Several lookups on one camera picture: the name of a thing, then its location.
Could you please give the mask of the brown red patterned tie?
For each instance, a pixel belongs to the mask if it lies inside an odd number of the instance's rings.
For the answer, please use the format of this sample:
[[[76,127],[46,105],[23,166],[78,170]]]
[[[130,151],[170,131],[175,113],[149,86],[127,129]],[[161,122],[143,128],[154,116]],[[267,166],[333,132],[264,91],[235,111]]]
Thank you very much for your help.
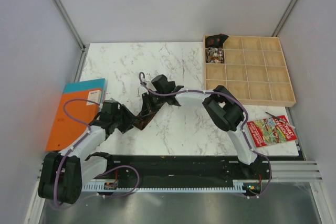
[[[136,119],[133,121],[132,125],[139,130],[143,130],[155,117],[156,113],[143,114],[139,113]]]

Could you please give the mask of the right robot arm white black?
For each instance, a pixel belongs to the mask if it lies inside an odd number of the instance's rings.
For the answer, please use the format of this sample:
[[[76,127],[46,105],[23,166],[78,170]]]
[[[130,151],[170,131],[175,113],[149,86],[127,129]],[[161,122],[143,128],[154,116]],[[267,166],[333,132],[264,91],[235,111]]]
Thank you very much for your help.
[[[140,84],[147,90],[144,95],[149,98],[149,104],[145,106],[149,113],[155,113],[165,103],[171,106],[204,108],[213,123],[229,135],[237,152],[241,174],[251,179],[259,173],[262,160],[252,148],[244,130],[248,113],[224,86],[218,85],[213,90],[193,90],[177,86],[174,81],[168,81],[161,74],[151,81],[156,88],[153,91],[145,84],[144,77],[145,74],[140,72]]]

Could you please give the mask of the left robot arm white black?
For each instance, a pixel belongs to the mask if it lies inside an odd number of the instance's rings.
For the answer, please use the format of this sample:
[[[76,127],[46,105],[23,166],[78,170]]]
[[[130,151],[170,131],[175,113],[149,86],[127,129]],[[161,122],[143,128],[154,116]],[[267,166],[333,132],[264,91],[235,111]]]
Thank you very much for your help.
[[[85,131],[62,151],[49,152],[43,161],[38,196],[60,204],[74,204],[82,186],[101,175],[111,178],[115,165],[91,153],[115,130],[124,133],[133,127],[137,117],[126,106],[117,102],[104,103],[100,112],[90,123],[85,123]]]

